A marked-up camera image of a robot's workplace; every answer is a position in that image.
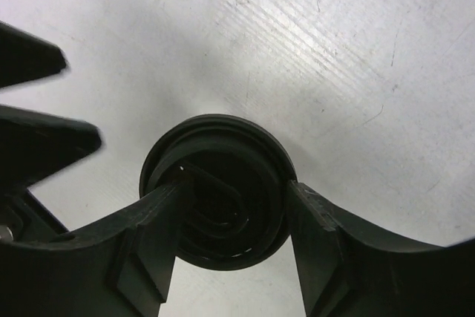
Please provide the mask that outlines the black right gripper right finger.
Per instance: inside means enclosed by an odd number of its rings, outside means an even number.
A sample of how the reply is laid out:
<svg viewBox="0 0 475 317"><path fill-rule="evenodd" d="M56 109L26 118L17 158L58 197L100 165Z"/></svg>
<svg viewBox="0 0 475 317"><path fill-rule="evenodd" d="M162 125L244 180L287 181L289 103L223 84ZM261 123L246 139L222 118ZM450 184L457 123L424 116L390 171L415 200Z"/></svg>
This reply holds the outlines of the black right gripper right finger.
<svg viewBox="0 0 475 317"><path fill-rule="evenodd" d="M438 247L341 209L303 183L287 218L307 316L444 316Z"/></svg>

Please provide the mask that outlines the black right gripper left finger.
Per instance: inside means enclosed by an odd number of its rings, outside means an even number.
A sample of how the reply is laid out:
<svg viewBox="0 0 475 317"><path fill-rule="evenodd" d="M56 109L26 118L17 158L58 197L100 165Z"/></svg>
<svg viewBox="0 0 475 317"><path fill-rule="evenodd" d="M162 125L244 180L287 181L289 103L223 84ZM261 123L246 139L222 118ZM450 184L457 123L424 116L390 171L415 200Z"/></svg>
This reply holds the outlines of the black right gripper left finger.
<svg viewBox="0 0 475 317"><path fill-rule="evenodd" d="M162 304L174 268L186 185L175 181L53 242L51 304Z"/></svg>

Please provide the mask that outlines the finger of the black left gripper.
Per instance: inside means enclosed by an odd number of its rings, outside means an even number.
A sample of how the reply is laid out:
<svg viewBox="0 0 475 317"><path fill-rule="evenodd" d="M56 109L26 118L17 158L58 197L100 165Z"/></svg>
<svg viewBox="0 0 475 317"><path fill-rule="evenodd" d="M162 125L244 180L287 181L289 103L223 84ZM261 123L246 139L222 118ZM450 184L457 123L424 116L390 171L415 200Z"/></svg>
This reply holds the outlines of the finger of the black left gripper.
<svg viewBox="0 0 475 317"><path fill-rule="evenodd" d="M1 197L15 195L93 154L102 145L88 122L1 107Z"/></svg>
<svg viewBox="0 0 475 317"><path fill-rule="evenodd" d="M58 46L1 22L1 88L57 75L67 67Z"/></svg>

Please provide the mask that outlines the black plastic cup lid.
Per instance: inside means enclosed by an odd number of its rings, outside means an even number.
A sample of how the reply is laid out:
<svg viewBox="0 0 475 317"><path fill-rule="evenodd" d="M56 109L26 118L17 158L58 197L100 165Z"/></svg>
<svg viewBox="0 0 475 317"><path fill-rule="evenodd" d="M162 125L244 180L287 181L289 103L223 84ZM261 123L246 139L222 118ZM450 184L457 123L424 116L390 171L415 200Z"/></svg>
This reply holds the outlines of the black plastic cup lid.
<svg viewBox="0 0 475 317"><path fill-rule="evenodd" d="M140 196L178 178L195 202L177 255L217 271L265 261L289 237L286 185L296 180L284 147L259 125L226 114L189 118L154 144L140 173Z"/></svg>

